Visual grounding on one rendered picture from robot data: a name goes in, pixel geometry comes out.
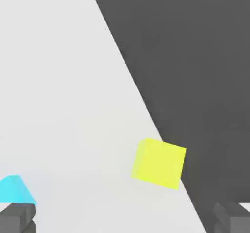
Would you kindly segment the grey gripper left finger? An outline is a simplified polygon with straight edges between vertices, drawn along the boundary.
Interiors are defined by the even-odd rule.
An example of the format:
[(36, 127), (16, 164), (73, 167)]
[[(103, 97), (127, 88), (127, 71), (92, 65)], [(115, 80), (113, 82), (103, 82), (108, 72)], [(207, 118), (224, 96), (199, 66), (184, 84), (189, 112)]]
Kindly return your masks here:
[(11, 203), (0, 212), (0, 233), (36, 233), (33, 203)]

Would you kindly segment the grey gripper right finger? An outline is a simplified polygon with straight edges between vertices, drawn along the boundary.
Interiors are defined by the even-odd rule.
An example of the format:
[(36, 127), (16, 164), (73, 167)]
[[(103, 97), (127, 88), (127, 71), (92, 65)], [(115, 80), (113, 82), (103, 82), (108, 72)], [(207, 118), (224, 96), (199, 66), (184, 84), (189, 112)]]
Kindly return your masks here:
[(250, 233), (250, 212), (239, 203), (216, 203), (214, 233)]

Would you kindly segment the small cyan cube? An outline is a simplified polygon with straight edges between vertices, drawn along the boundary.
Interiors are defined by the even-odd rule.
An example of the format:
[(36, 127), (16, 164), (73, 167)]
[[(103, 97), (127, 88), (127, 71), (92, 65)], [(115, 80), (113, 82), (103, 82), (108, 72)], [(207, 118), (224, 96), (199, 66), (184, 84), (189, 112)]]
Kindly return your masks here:
[(9, 175), (0, 180), (0, 203), (36, 204), (36, 201), (19, 175)]

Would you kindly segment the small yellow cube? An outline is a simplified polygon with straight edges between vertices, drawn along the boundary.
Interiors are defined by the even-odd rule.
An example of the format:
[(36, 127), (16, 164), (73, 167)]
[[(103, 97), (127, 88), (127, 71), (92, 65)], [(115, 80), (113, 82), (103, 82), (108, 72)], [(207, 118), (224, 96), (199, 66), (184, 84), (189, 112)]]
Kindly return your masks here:
[(186, 148), (145, 138), (138, 143), (131, 178), (177, 190)]

